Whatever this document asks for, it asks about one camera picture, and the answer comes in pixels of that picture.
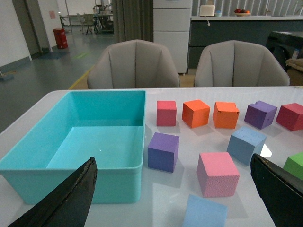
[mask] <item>pink cube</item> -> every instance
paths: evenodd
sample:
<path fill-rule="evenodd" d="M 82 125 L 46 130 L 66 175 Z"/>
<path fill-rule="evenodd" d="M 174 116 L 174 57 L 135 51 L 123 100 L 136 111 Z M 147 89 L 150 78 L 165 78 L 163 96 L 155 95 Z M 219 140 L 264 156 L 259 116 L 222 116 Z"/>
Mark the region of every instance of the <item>pink cube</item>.
<path fill-rule="evenodd" d="M 197 175 L 204 197 L 233 196 L 240 177 L 228 152 L 200 153 Z"/>
<path fill-rule="evenodd" d="M 175 101 L 157 101 L 157 126 L 176 126 Z"/>

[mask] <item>magenta cube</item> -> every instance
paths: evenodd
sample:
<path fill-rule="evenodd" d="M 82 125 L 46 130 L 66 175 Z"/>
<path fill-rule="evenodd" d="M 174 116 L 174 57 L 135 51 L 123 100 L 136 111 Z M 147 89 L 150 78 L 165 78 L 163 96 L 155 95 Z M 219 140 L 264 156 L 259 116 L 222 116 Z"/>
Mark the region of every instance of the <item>magenta cube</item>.
<path fill-rule="evenodd" d="M 247 107 L 244 121 L 258 129 L 263 129 L 273 123 L 277 109 L 273 105 L 257 101 Z"/>
<path fill-rule="evenodd" d="M 282 105 L 276 122 L 290 131 L 303 129 L 303 105 L 297 103 Z"/>
<path fill-rule="evenodd" d="M 157 101 L 157 126 L 176 126 L 175 101 Z"/>
<path fill-rule="evenodd" d="M 240 177 L 228 152 L 200 153 L 197 175 L 204 197 L 233 196 Z"/>
<path fill-rule="evenodd" d="M 179 136 L 155 132 L 148 147 L 148 167 L 174 172 L 179 154 Z"/>

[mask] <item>red trash can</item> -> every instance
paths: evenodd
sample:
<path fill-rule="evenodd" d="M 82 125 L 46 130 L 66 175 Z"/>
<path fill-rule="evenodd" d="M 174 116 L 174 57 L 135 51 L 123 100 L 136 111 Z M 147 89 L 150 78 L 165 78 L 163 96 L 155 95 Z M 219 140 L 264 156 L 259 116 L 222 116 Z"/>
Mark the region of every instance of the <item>red trash can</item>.
<path fill-rule="evenodd" d="M 64 28 L 54 29 L 53 34 L 55 35 L 58 49 L 65 49 L 68 47 Z"/>

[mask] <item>light blue cube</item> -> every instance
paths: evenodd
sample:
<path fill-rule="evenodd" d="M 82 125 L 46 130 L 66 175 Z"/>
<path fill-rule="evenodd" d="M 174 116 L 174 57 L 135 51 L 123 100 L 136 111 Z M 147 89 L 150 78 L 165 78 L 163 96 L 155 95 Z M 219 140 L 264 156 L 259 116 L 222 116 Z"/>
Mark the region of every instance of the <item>light blue cube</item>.
<path fill-rule="evenodd" d="M 266 136 L 262 133 L 248 127 L 241 127 L 231 135 L 227 152 L 249 166 L 252 155 L 261 154 L 265 140 Z"/>
<path fill-rule="evenodd" d="M 189 195 L 182 227 L 224 227 L 227 207 L 198 196 Z"/>

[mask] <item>office chair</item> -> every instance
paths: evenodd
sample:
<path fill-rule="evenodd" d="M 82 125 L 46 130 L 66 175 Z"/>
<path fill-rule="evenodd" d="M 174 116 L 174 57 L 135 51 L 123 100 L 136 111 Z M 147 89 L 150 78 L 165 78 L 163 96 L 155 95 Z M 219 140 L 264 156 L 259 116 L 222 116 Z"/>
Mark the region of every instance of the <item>office chair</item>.
<path fill-rule="evenodd" d="M 195 87 L 289 86 L 290 79 L 264 46 L 230 40 L 205 47 Z"/>
<path fill-rule="evenodd" d="M 84 19 L 84 17 L 80 16 L 79 13 L 77 13 L 77 18 L 78 18 L 78 21 L 81 24 L 81 30 L 80 31 L 83 33 L 83 26 L 84 26 L 85 19 Z"/>
<path fill-rule="evenodd" d="M 83 23 L 83 25 L 85 27 L 87 27 L 87 31 L 86 31 L 85 35 L 87 35 L 89 31 L 92 34 L 93 33 L 92 27 L 94 26 L 94 16 L 92 14 L 84 14 L 84 23 Z"/>
<path fill-rule="evenodd" d="M 131 40 L 107 47 L 88 75 L 89 89 L 179 87 L 167 47 Z"/>

